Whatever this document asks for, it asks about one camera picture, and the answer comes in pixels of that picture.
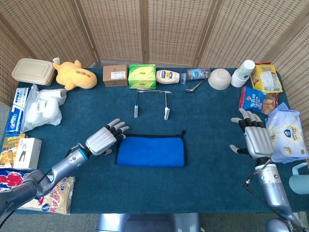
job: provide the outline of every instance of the black zipper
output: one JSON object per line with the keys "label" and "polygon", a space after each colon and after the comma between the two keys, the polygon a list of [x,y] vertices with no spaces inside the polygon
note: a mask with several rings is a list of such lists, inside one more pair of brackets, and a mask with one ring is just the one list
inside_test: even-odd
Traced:
{"label": "black zipper", "polygon": [[[175,135],[126,134],[126,137],[142,137],[142,138],[181,138],[182,141],[183,141],[183,161],[184,161],[184,165],[186,165],[186,164],[187,164],[187,160],[186,160],[186,149],[185,149],[184,135],[185,135],[185,130],[183,130],[181,134],[175,134]],[[117,164],[118,153],[119,153],[119,147],[120,147],[121,142],[122,142],[122,140],[121,140],[119,143],[117,143],[117,153],[116,153],[116,158],[115,158],[115,164]]]}

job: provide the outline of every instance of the white bowl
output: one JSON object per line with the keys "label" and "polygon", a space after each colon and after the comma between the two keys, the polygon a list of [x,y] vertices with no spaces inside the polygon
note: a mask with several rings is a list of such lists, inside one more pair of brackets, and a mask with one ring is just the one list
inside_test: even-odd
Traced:
{"label": "white bowl", "polygon": [[224,90],[231,83],[231,75],[225,69],[216,69],[211,72],[208,83],[216,90]]}

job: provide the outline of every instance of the blue tablecloth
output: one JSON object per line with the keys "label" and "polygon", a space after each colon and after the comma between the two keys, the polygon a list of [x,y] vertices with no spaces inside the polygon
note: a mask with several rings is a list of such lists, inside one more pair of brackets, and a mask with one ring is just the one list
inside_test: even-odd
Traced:
{"label": "blue tablecloth", "polygon": [[[238,112],[241,88],[230,86],[217,91],[208,82],[194,93],[187,93],[197,81],[180,85],[157,84],[170,90],[170,115],[164,120],[164,95],[139,95],[139,117],[134,118],[136,90],[105,87],[102,69],[89,69],[98,77],[93,89],[76,88],[68,92],[60,107],[58,126],[43,125],[27,134],[42,140],[38,168],[44,171],[60,161],[67,150],[86,139],[115,118],[130,126],[129,133],[174,135],[186,130],[186,162],[182,168],[141,168],[115,165],[115,151],[91,157],[72,175],[76,183],[71,213],[183,213],[183,212],[269,212],[244,188],[255,161],[233,153],[229,145],[245,147],[239,126],[230,119]],[[183,73],[184,68],[169,68]],[[232,74],[235,69],[228,69]],[[19,87],[31,84],[19,83]],[[53,81],[49,87],[62,86]],[[279,103],[287,98],[279,94]],[[297,163],[278,164],[283,185],[294,211],[309,210],[308,195],[297,195],[289,187],[291,168]],[[252,188],[263,196],[257,180]]]}

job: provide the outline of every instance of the blue and white box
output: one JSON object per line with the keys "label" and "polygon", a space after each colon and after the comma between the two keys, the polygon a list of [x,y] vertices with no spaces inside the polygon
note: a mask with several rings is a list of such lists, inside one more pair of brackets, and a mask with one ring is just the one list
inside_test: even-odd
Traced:
{"label": "blue and white box", "polygon": [[6,128],[7,133],[10,134],[20,133],[28,93],[29,88],[16,89],[12,109],[9,116],[8,126]]}

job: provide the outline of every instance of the yellow snack bag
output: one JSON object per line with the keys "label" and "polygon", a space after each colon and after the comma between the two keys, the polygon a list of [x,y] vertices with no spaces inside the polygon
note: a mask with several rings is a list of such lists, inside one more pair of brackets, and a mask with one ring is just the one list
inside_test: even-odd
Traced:
{"label": "yellow snack bag", "polygon": [[283,92],[273,64],[256,64],[250,79],[253,88],[264,93]]}

